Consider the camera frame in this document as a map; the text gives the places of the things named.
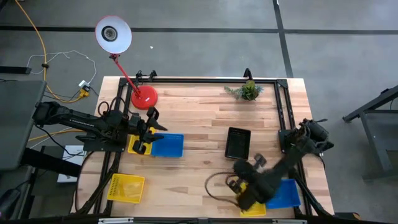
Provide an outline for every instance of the butcher block tabletop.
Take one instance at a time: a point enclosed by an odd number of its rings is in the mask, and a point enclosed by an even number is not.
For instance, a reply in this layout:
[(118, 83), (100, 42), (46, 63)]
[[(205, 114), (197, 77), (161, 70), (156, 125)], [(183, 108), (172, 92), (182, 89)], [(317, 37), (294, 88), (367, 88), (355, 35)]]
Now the butcher block tabletop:
[[(120, 77), (104, 77), (98, 103), (109, 104), (116, 96)], [(304, 80), (287, 79), (296, 125), (304, 118), (312, 118)], [(145, 177), (145, 185), (139, 204), (114, 202), (113, 217), (213, 217), (239, 218), (239, 209), (228, 202), (217, 201), (205, 191), (207, 177), (216, 172), (232, 171), (233, 160), (225, 158), (229, 127), (251, 130), (249, 161), (262, 154), (266, 167), (272, 167), (281, 157), (277, 132), (280, 129), (274, 86), (264, 87), (255, 101), (236, 100), (227, 94), (224, 86), (239, 88), (242, 84), (225, 83), (145, 83), (158, 93), (156, 108), (159, 124), (168, 133), (184, 135), (183, 156), (180, 158), (153, 157), (122, 153), (119, 172)], [(280, 90), (284, 114), (284, 93)], [(146, 111), (129, 109), (147, 119)], [(78, 183), (78, 208), (94, 192), (100, 179), (104, 152), (94, 152), (85, 162)], [(328, 212), (333, 213), (325, 170), (319, 158), (307, 155), (303, 166), (308, 188)], [(234, 193), (224, 184), (220, 175), (209, 183), (214, 196), (234, 200)], [(106, 204), (108, 187), (103, 194), (101, 211)], [(303, 200), (301, 210), (304, 212)], [(261, 218), (293, 218), (292, 208), (267, 209)]]

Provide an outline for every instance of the black box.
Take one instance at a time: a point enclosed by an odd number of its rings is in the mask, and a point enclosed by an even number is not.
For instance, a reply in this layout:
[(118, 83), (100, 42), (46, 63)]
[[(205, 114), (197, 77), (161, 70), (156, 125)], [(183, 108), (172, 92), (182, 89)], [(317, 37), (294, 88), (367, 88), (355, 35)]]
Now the black box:
[(248, 159), (250, 135), (250, 130), (229, 127), (225, 157), (232, 159)]

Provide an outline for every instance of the gray concrete floor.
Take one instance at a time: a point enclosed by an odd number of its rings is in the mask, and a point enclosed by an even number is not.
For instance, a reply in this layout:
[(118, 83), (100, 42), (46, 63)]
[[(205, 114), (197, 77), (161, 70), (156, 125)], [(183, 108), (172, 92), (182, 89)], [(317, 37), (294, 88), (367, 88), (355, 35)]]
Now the gray concrete floor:
[[(286, 29), (398, 29), (395, 0), (279, 0), (279, 4)], [(131, 27), (277, 28), (271, 0), (26, 0), (22, 5), (38, 26), (94, 27), (101, 17), (115, 14)], [(12, 1), (0, 13), (0, 24), (29, 25)], [(26, 66), (30, 55), (42, 54), (34, 32), (1, 32), (0, 65)], [(78, 50), (96, 61), (98, 74), (92, 83), (96, 90), (103, 76), (120, 75), (93, 33), (41, 34), (47, 52)], [(398, 83), (398, 35), (289, 34), (286, 39), (294, 77), (305, 79), (313, 117), (329, 119), (323, 125), (336, 146), (325, 153), (325, 163), (335, 211), (358, 212), (365, 220), (396, 222), (398, 183), (362, 181), (361, 176), (379, 170), (379, 164), (360, 121), (346, 124), (341, 117)], [(71, 59), (59, 55), (50, 62), (48, 83), (62, 95), (74, 94), (77, 84), (93, 74), (91, 62), (70, 55)], [(156, 70), (161, 76), (240, 77), (249, 67), (255, 77), (286, 77), (278, 34), (133, 33), (132, 46), (120, 62), (131, 74)], [(30, 66), (38, 71), (41, 63), (42, 59), (36, 58)], [(42, 75), (0, 78), (31, 80)], [(92, 113), (96, 100), (93, 95), (68, 106)], [(40, 134), (36, 129), (32, 132), (32, 136)], [(57, 140), (79, 144), (74, 134)], [(68, 200), (50, 198), (42, 205), (54, 207), (56, 202)], [(61, 213), (65, 211), (41, 211), (45, 215)]]

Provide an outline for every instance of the white lamp shade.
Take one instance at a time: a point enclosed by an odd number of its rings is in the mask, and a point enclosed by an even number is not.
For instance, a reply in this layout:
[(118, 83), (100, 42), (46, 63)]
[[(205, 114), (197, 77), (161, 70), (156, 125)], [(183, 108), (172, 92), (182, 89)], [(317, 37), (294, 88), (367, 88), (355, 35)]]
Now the white lamp shade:
[(129, 25), (119, 16), (106, 16), (95, 27), (95, 38), (99, 45), (111, 54), (125, 52), (131, 45)]

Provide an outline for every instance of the red lamp base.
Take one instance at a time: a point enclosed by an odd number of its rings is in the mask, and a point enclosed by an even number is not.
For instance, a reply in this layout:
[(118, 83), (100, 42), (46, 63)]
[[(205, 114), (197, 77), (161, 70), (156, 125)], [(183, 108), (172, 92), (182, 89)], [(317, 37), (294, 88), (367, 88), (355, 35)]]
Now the red lamp base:
[(131, 94), (131, 103), (140, 110), (148, 110), (157, 102), (157, 92), (154, 87), (142, 85), (139, 87), (140, 97), (135, 93)]

